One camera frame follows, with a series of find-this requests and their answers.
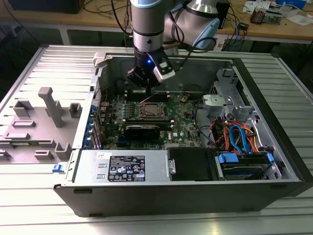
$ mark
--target metal workbench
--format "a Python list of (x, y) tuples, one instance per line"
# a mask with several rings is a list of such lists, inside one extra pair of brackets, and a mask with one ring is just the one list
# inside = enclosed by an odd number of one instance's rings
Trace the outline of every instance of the metal workbench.
[[(40, 48), (0, 104), (0, 136), (17, 99), (37, 106), (42, 85), (63, 106), (84, 106), (96, 52), (131, 52), (116, 47)], [(203, 56), (227, 57), (230, 52)], [(313, 96), (280, 58), (231, 53), (241, 58), (305, 164), (313, 173)], [(80, 218), (52, 190), (65, 177), (54, 164), (0, 165), (0, 234), (313, 234), (313, 189), (278, 200), (260, 212)]]

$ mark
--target warning label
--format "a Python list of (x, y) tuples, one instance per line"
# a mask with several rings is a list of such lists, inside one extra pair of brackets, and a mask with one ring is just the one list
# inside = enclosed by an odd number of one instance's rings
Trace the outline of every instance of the warning label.
[(111, 156), (110, 182), (145, 181), (145, 156)]

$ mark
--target robotic arm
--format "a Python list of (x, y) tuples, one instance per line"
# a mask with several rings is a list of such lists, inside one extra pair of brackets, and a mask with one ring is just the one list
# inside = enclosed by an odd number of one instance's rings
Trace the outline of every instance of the robotic arm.
[[(137, 86), (158, 86), (175, 75), (168, 59), (163, 41), (178, 40), (176, 27), (168, 16), (172, 11), (174, 20), (184, 33), (184, 43), (195, 45), (203, 37), (213, 37), (219, 27), (217, 0), (192, 0), (182, 7), (183, 0), (131, 0), (135, 65), (127, 77)], [(203, 49), (211, 40), (198, 43)]]

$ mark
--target cpu socket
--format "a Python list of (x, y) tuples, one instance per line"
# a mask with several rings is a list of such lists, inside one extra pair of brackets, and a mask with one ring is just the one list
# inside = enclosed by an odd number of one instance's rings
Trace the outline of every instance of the cpu socket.
[(141, 120), (168, 120), (166, 106), (163, 103), (144, 102), (139, 105)]

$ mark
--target motherboard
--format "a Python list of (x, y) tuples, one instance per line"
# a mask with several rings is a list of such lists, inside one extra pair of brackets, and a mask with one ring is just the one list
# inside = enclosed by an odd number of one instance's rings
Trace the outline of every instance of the motherboard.
[(133, 101), (117, 95), (102, 103), (103, 149), (150, 149), (200, 147), (195, 127), (194, 102), (182, 94), (167, 100)]

